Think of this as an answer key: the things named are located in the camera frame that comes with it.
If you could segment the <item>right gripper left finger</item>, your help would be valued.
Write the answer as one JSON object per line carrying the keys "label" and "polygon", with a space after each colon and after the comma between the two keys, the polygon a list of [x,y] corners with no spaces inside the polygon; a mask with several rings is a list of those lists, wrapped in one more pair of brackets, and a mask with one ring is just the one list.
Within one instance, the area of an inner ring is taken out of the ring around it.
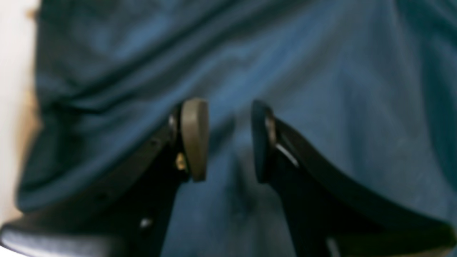
{"label": "right gripper left finger", "polygon": [[208,102],[178,104],[161,127],[84,191],[1,228],[27,257],[158,257],[179,186],[206,178]]}

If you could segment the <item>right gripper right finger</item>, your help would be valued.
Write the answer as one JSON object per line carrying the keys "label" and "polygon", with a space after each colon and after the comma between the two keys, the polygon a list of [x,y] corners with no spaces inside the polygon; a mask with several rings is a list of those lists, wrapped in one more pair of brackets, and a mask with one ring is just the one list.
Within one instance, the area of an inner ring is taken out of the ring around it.
{"label": "right gripper right finger", "polygon": [[445,257],[456,247],[452,225],[346,176],[262,101],[251,128],[257,180],[279,194],[298,257]]}

